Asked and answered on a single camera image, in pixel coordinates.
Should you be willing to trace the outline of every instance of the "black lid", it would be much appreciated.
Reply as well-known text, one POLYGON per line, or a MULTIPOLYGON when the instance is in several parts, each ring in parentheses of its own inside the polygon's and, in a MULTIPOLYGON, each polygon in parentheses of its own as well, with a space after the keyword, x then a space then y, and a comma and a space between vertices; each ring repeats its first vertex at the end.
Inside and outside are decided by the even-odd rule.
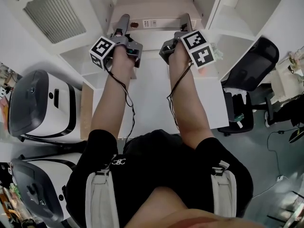
POLYGON ((9 133, 12 136, 29 133, 43 122, 48 105, 48 74, 33 71, 15 85, 9 101, 9 133))
POLYGON ((11 161, 13 176, 25 206, 49 222, 61 222, 63 211, 49 176, 38 166, 19 159, 11 161))

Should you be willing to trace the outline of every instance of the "forearm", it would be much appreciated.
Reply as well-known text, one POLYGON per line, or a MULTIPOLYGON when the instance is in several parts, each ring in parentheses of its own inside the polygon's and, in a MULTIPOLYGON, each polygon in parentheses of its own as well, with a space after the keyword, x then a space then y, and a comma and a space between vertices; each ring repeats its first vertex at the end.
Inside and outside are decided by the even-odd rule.
MULTIPOLYGON (((171 89, 187 67, 187 64, 181 64, 174 60, 170 63, 171 89)), ((213 136, 191 70, 179 82, 172 100, 180 134, 188 146, 196 148, 203 139, 213 136)))
MULTIPOLYGON (((128 89, 132 69, 121 65, 113 65, 111 72, 128 89)), ((93 115, 91 131, 95 129, 106 130, 115 138, 118 138, 124 117, 125 104, 125 92, 122 86, 109 75, 103 95, 93 115)))

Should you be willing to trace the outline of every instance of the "lips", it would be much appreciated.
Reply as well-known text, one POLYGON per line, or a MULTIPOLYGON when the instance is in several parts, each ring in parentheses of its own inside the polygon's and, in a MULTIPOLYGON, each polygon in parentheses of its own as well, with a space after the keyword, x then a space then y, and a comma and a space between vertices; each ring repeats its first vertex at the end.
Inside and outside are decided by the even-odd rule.
POLYGON ((191 226, 197 224, 211 223, 214 221, 217 221, 217 219, 208 217, 189 218, 180 220, 179 222, 169 226, 168 228, 190 228, 191 226))

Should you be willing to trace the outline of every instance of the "black sleeve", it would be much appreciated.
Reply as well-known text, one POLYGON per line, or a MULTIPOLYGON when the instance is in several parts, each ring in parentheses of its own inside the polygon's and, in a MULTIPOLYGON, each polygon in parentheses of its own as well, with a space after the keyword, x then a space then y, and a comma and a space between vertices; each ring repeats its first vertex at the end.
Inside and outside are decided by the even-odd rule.
POLYGON ((218 166, 220 161, 227 162, 228 168, 237 182, 237 217, 243 217, 246 208, 253 196, 253 182, 247 168, 234 157, 216 138, 203 140, 195 150, 202 165, 212 171, 212 167, 218 166))
POLYGON ((112 134, 104 130, 90 133, 85 151, 66 186, 66 209, 82 228, 86 227, 86 180, 91 173, 110 164, 115 154, 118 154, 117 141, 112 134))

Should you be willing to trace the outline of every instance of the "chair seat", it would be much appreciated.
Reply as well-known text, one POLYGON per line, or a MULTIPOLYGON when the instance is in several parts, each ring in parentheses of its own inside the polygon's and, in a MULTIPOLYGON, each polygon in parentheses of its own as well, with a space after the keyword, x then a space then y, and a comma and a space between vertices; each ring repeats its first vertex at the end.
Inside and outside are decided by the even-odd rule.
POLYGON ((246 96, 246 105, 244 104, 241 95, 233 96, 232 101, 235 117, 241 115, 242 113, 244 114, 244 119, 241 121, 243 127, 240 128, 237 123, 229 122, 228 127, 218 128, 218 131, 221 133, 245 133, 251 131, 254 126, 254 121, 249 94, 246 96))

